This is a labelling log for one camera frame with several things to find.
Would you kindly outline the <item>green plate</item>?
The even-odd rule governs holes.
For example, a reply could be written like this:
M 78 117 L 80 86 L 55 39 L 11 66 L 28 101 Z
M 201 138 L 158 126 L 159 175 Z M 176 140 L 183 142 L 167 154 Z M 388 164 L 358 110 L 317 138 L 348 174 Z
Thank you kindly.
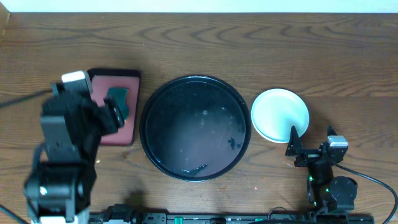
M 307 105 L 297 94 L 282 88 L 261 93 L 252 104 L 251 121 L 254 129 L 275 143 L 290 140 L 291 127 L 301 137 L 308 129 L 310 115 Z

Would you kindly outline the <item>green yellow sponge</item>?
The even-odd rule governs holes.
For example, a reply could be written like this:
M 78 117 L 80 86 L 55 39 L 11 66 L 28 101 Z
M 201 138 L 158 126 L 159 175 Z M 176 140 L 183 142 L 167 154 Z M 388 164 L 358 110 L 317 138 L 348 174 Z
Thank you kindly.
M 113 87 L 108 90 L 106 95 L 107 98 L 112 98 L 119 106 L 124 120 L 127 120 L 129 116 L 129 108 L 127 105 L 128 92 L 129 90 L 127 88 Z

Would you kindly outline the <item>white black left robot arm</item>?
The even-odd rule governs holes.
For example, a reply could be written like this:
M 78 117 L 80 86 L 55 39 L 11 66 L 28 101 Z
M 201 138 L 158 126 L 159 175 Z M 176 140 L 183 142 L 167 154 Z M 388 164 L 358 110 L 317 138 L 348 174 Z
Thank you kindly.
M 87 223 L 101 138 L 124 119 L 113 99 L 103 106 L 91 99 L 89 81 L 56 83 L 52 91 L 40 115 L 45 140 L 24 184 L 28 216 L 32 223 Z

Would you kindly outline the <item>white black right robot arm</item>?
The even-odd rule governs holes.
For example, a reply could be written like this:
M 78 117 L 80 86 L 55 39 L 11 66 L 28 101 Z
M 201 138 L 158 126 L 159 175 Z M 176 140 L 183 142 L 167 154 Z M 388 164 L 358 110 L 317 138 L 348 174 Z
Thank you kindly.
M 318 149 L 304 149 L 293 126 L 285 155 L 295 157 L 295 167 L 308 169 L 307 195 L 314 206 L 308 212 L 313 222 L 319 222 L 321 215 L 344 215 L 354 210 L 357 196 L 357 182 L 345 176 L 335 176 L 333 166 L 337 166 L 348 150 L 344 136 L 338 135 L 330 126 L 327 139 Z

